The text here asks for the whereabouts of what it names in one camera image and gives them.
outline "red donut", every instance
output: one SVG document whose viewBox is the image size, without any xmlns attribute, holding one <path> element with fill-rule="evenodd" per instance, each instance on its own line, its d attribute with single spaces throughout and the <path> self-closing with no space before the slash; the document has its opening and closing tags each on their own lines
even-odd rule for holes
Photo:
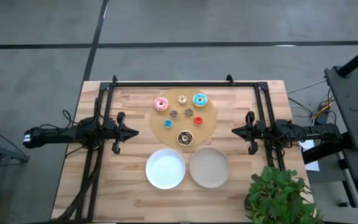
<svg viewBox="0 0 358 224">
<path fill-rule="evenodd" d="M 200 117 L 200 116 L 195 117 L 195 118 L 194 118 L 194 123 L 195 123 L 196 125 L 202 124 L 202 123 L 203 123 L 203 118 Z"/>
</svg>

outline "round wooden board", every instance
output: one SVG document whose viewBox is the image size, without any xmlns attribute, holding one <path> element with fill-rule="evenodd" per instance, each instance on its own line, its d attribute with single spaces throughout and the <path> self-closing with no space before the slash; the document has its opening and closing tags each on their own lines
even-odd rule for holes
<svg viewBox="0 0 358 224">
<path fill-rule="evenodd" d="M 215 130 L 215 108 L 209 99 L 208 103 L 204 107 L 197 108 L 193 104 L 193 96 L 197 93 L 200 93 L 200 91 L 194 89 L 171 89 L 161 95 L 161 97 L 164 97 L 168 100 L 168 108 L 161 112 L 152 108 L 150 113 L 150 127 L 155 136 L 164 144 L 177 149 L 194 148 L 207 141 L 212 132 Z M 179 104 L 178 96 L 180 95 L 183 95 L 187 98 L 186 103 Z M 187 108 L 193 110 L 193 115 L 189 118 L 185 116 L 185 109 Z M 172 110 L 179 112 L 179 117 L 177 119 L 172 119 L 170 117 L 170 112 Z M 203 118 L 203 124 L 199 126 L 194 124 L 193 120 L 196 116 Z M 173 121 L 171 128 L 164 128 L 163 122 L 166 119 Z M 194 140 L 189 146 L 179 145 L 177 137 L 181 131 L 189 131 L 193 134 Z"/>
</svg>

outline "blue frosted donut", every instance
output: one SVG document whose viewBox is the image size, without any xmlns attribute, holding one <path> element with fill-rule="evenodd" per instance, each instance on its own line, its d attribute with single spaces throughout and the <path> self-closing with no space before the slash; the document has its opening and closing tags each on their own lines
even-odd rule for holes
<svg viewBox="0 0 358 224">
<path fill-rule="evenodd" d="M 202 93 L 197 93 L 196 95 L 194 95 L 193 97 L 193 104 L 196 106 L 196 107 L 203 107 L 207 104 L 208 102 L 208 99 L 207 97 L 205 96 L 205 94 L 202 94 Z"/>
<path fill-rule="evenodd" d="M 164 121 L 164 128 L 171 128 L 173 125 L 172 121 L 170 119 L 166 119 Z"/>
</svg>

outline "gray floor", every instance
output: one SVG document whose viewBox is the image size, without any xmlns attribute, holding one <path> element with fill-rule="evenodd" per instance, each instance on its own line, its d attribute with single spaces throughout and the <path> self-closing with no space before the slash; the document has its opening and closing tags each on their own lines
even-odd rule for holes
<svg viewBox="0 0 358 224">
<path fill-rule="evenodd" d="M 0 44 L 90 44 L 102 0 L 0 0 Z M 355 0 L 110 0 L 100 43 L 358 40 Z M 89 49 L 0 50 L 0 132 L 21 145 L 25 130 L 64 126 L 80 92 Z M 284 80 L 287 91 L 324 80 L 357 46 L 99 49 L 90 80 Z M 290 96 L 315 109 L 326 84 Z M 305 115 L 293 109 L 293 114 Z M 307 125 L 307 119 L 295 119 Z M 26 150 L 30 162 L 8 168 L 0 223 L 49 219 L 65 145 Z M 337 183 L 312 183 L 327 221 L 358 223 L 339 211 Z"/>
</svg>

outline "white paper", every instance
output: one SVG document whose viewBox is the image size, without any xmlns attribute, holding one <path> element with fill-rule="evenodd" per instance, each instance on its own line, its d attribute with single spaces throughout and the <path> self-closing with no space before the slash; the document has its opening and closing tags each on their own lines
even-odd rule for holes
<svg viewBox="0 0 358 224">
<path fill-rule="evenodd" d="M 311 149 L 314 147 L 313 140 L 306 140 L 305 142 L 299 142 L 299 145 L 303 147 L 304 150 Z M 309 164 L 305 165 L 306 170 L 308 171 L 320 171 L 320 168 L 318 167 L 318 161 L 311 162 Z"/>
</svg>

